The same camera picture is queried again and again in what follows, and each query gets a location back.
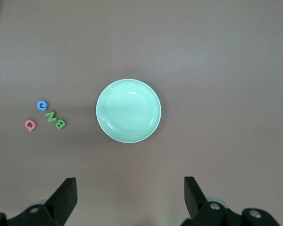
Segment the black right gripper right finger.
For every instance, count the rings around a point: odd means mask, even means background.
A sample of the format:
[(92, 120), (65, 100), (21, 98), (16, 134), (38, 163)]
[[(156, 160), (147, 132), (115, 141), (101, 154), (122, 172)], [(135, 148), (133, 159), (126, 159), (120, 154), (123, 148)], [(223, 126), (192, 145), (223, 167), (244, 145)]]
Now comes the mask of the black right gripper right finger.
[(184, 178), (184, 201), (190, 217), (183, 226), (278, 226), (268, 212), (247, 208), (237, 214), (217, 201), (208, 201), (194, 177)]

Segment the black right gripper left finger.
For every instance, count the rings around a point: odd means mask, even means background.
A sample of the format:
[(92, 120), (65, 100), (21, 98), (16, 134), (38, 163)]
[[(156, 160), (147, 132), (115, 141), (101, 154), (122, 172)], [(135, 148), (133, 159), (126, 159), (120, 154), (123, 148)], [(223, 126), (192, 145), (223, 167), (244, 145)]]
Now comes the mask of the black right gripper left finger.
[(0, 212), (0, 226), (63, 226), (76, 204), (76, 178), (67, 178), (44, 204), (32, 205), (10, 219)]

